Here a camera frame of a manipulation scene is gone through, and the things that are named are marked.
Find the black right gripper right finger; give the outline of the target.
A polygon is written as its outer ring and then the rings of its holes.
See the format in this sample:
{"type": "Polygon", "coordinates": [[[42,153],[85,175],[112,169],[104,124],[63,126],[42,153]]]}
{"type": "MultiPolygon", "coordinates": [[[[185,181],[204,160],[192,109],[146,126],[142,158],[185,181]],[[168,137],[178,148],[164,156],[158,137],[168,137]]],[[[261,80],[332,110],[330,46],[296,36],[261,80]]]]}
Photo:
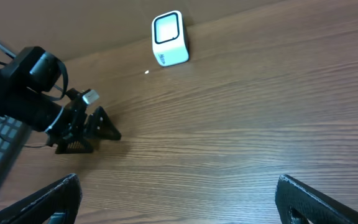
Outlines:
{"type": "Polygon", "coordinates": [[[275,204],[282,223],[358,223],[358,212],[289,176],[281,175],[275,204]]]}

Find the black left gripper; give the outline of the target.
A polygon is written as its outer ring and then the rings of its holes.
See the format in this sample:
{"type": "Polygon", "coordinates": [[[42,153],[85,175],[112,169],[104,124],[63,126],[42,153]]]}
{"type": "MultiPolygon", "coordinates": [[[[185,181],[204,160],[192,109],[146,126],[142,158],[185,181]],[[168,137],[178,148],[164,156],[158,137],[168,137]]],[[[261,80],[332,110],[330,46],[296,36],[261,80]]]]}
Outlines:
{"type": "Polygon", "coordinates": [[[113,125],[105,110],[99,106],[94,113],[86,118],[88,104],[84,96],[89,90],[78,91],[74,88],[66,92],[70,102],[59,112],[55,121],[46,130],[47,146],[57,144],[55,154],[82,154],[92,153],[93,146],[85,139],[101,139],[119,141],[121,133],[113,125]],[[82,130],[85,123],[84,137],[82,130]]]}

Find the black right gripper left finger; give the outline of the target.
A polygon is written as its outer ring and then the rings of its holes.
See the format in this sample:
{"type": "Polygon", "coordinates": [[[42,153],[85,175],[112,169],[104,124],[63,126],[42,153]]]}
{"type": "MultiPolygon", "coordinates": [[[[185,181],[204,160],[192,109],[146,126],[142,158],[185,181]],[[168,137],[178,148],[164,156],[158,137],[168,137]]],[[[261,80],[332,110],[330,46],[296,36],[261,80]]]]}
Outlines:
{"type": "Polygon", "coordinates": [[[80,180],[72,173],[1,210],[0,224],[74,224],[81,199],[80,180]]]}

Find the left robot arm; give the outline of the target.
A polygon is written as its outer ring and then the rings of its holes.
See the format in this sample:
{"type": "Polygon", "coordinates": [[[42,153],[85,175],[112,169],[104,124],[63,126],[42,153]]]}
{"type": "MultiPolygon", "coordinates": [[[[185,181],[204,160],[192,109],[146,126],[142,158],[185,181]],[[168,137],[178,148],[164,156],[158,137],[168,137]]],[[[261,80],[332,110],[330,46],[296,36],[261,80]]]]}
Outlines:
{"type": "Polygon", "coordinates": [[[26,47],[10,63],[0,62],[0,117],[8,116],[46,133],[56,154],[91,153],[92,140],[121,139],[92,89],[68,88],[65,64],[41,47],[26,47]]]}

